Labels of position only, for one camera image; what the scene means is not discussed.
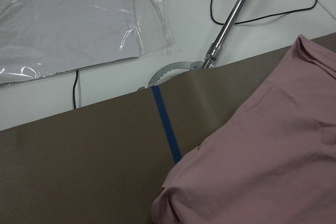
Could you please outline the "metal rod with green clip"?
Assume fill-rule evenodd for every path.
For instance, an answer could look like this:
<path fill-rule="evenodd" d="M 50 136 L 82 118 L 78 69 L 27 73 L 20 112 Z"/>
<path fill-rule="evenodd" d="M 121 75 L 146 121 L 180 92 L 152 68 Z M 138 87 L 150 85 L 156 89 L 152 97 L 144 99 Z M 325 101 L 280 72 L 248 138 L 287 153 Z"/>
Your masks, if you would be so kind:
<path fill-rule="evenodd" d="M 185 70 L 198 70 L 198 69 L 206 69 L 210 68 L 213 63 L 217 60 L 224 41 L 226 40 L 229 31 L 233 27 L 238 14 L 240 13 L 244 3 L 246 0 L 237 0 L 233 9 L 231 10 L 229 16 L 227 17 L 226 21 L 224 22 L 219 34 L 217 35 L 214 42 L 209 47 L 208 51 L 205 54 L 205 58 L 201 61 L 179 61 L 168 64 L 161 69 L 159 69 L 153 77 L 150 79 L 147 86 L 143 86 L 138 88 L 138 90 L 143 90 L 152 86 L 157 85 L 158 81 L 168 72 L 175 70 L 175 69 L 185 69 Z"/>

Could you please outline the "pink Snoopy t-shirt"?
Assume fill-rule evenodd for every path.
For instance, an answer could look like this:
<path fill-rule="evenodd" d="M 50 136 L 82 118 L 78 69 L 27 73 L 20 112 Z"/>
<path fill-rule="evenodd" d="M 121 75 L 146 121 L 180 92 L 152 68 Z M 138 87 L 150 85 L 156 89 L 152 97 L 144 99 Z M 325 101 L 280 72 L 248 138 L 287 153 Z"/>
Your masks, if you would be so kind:
<path fill-rule="evenodd" d="M 299 36 L 169 172 L 155 223 L 335 223 L 335 53 Z"/>

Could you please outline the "clear plastic bag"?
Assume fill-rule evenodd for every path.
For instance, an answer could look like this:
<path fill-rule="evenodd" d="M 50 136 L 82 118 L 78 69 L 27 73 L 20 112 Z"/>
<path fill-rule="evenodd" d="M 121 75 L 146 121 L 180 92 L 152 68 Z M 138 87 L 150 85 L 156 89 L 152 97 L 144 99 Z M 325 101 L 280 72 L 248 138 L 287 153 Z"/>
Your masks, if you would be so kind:
<path fill-rule="evenodd" d="M 170 51 L 165 0 L 10 0 L 1 7 L 1 85 Z"/>

